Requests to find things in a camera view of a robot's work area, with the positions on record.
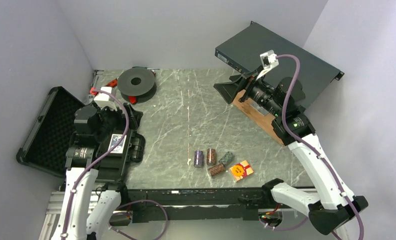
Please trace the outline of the red-brown poker chip stack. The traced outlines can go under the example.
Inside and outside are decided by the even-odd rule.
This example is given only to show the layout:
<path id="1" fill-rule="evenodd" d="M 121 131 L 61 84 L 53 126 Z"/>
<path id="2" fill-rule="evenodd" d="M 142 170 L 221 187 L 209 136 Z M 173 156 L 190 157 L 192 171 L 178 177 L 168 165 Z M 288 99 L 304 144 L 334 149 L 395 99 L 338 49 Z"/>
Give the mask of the red-brown poker chip stack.
<path id="1" fill-rule="evenodd" d="M 206 163 L 208 166 L 216 165 L 217 163 L 216 149 L 214 148 L 207 149 Z"/>

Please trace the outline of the grey-green poker chip stack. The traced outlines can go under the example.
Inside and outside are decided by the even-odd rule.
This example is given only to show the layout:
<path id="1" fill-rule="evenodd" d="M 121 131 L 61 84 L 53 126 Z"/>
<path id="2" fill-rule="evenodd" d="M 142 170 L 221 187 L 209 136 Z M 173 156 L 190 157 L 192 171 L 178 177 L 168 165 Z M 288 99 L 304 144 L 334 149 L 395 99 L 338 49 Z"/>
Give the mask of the grey-green poker chip stack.
<path id="1" fill-rule="evenodd" d="M 228 151 L 220 160 L 219 163 L 223 166 L 227 167 L 231 162 L 234 160 L 235 155 L 234 153 Z"/>

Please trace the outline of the purple poker chip stack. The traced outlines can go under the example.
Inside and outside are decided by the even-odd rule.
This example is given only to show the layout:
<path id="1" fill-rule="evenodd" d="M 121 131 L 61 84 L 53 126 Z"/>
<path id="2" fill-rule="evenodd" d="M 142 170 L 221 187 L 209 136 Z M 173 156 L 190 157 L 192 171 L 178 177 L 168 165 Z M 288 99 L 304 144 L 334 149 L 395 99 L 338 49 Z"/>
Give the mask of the purple poker chip stack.
<path id="1" fill-rule="evenodd" d="M 201 150 L 194 151 L 193 166 L 196 168 L 202 168 L 204 166 L 204 153 Z"/>

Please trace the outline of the black poker set case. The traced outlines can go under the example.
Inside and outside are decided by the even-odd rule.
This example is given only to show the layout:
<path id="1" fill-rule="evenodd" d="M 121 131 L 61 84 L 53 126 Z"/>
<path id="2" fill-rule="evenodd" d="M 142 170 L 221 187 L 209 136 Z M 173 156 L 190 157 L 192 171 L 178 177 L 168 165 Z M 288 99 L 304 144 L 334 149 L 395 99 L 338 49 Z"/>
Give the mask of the black poker set case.
<path id="1" fill-rule="evenodd" d="M 146 140 L 137 132 L 142 116 L 128 103 L 101 108 L 54 87 L 16 160 L 59 178 L 96 161 L 97 182 L 123 182 L 129 165 L 143 160 Z"/>

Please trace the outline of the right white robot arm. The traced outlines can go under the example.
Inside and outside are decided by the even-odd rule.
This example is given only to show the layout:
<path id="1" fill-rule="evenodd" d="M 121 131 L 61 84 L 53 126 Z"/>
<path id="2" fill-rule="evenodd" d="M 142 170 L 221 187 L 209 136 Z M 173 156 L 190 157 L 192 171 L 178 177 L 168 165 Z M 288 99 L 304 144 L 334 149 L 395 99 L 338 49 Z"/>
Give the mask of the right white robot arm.
<path id="1" fill-rule="evenodd" d="M 262 78 L 235 75 L 229 82 L 216 83 L 214 88 L 229 104 L 241 94 L 240 102 L 251 99 L 272 114 L 274 133 L 297 157 L 316 189 L 316 194 L 311 195 L 276 178 L 262 187 L 261 200 L 266 207 L 287 205 L 305 215 L 323 235 L 352 219 L 361 223 L 359 214 L 368 202 L 364 196 L 354 194 L 324 154 L 315 129 L 300 106 L 305 94 L 297 78 L 283 78 L 271 87 Z"/>

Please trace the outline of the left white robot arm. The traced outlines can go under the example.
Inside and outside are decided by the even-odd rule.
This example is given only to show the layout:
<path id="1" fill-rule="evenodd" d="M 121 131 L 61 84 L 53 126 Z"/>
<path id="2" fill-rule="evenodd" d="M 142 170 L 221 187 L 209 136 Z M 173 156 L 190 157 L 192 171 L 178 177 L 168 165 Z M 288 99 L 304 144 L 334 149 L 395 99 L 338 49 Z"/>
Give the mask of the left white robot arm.
<path id="1" fill-rule="evenodd" d="M 75 113 L 74 140 L 66 152 L 66 187 L 53 240 L 100 240 L 115 209 L 128 206 L 127 187 L 107 182 L 98 203 L 89 210 L 101 161 L 127 144 L 130 128 L 127 104 L 109 100 L 91 103 Z"/>

